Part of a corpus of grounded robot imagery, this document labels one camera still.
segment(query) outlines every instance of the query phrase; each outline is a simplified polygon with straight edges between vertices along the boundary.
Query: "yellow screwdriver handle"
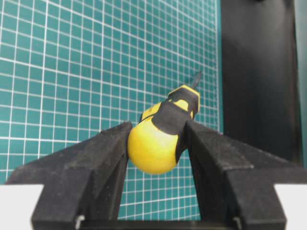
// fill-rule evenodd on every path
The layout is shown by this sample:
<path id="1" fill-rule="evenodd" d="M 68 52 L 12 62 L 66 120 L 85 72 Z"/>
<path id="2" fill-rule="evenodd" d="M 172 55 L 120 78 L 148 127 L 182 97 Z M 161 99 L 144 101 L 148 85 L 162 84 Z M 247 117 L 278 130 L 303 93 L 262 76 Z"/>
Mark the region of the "yellow screwdriver handle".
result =
<path id="1" fill-rule="evenodd" d="M 140 170 L 161 174 L 174 168 L 186 149 L 183 131 L 199 111 L 200 94 L 187 85 L 145 110 L 128 137 L 128 155 Z"/>

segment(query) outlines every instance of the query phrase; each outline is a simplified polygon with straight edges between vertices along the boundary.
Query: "black panel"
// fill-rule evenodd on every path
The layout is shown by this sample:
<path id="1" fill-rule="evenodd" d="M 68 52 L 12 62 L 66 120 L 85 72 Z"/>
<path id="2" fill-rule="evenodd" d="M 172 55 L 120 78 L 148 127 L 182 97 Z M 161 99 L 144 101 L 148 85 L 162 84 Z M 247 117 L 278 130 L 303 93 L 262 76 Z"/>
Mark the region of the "black panel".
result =
<path id="1" fill-rule="evenodd" d="M 292 0 L 222 0 L 224 133 L 301 162 Z"/>
<path id="2" fill-rule="evenodd" d="M 210 221 L 83 221 L 80 230 L 235 230 Z"/>

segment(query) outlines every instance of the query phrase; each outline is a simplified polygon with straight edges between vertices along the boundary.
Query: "textured black plastic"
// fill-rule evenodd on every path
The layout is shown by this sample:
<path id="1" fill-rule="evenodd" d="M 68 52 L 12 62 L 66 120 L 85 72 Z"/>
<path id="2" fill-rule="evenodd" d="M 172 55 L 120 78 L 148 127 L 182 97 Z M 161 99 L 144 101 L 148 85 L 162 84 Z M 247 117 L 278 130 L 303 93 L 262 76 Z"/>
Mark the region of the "textured black plastic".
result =
<path id="1" fill-rule="evenodd" d="M 284 230 L 274 184 L 307 183 L 307 170 L 192 120 L 186 138 L 203 220 L 241 220 L 245 230 Z"/>
<path id="2" fill-rule="evenodd" d="M 102 131 L 11 174 L 6 184 L 44 185 L 32 215 L 35 230 L 74 229 L 80 214 L 86 219 L 117 219 L 131 128 L 127 122 Z M 103 213 L 95 212 L 101 208 Z"/>

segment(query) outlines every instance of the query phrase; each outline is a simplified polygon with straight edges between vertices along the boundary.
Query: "white surface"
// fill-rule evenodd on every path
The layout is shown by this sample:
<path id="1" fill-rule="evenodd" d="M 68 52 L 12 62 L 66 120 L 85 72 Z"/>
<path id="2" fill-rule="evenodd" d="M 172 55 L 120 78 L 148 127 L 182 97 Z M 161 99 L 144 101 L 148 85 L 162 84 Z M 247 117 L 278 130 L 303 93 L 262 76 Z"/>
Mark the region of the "white surface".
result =
<path id="1" fill-rule="evenodd" d="M 274 187 L 287 218 L 285 230 L 307 229 L 307 184 L 275 184 Z"/>
<path id="2" fill-rule="evenodd" d="M 32 230 L 31 216 L 42 184 L 0 185 L 0 229 Z"/>

